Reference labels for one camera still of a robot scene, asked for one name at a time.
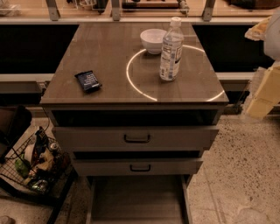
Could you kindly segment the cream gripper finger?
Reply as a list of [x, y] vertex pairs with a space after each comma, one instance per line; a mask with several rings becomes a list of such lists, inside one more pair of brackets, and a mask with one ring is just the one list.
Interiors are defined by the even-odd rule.
[[246, 114], [263, 119], [280, 102], [280, 66], [271, 66], [264, 71], [261, 83], [248, 105]]
[[246, 39], [251, 39], [254, 41], [265, 40], [265, 32], [267, 29], [267, 25], [270, 21], [271, 17], [267, 17], [258, 24], [254, 25], [253, 27], [249, 28], [244, 37]]

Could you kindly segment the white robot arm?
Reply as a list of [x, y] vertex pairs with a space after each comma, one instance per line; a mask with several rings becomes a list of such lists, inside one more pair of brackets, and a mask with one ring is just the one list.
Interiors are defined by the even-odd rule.
[[280, 102], [280, 8], [271, 17], [249, 28], [245, 37], [262, 40], [264, 54], [275, 61], [268, 69], [257, 69], [243, 107], [244, 115], [263, 119]]

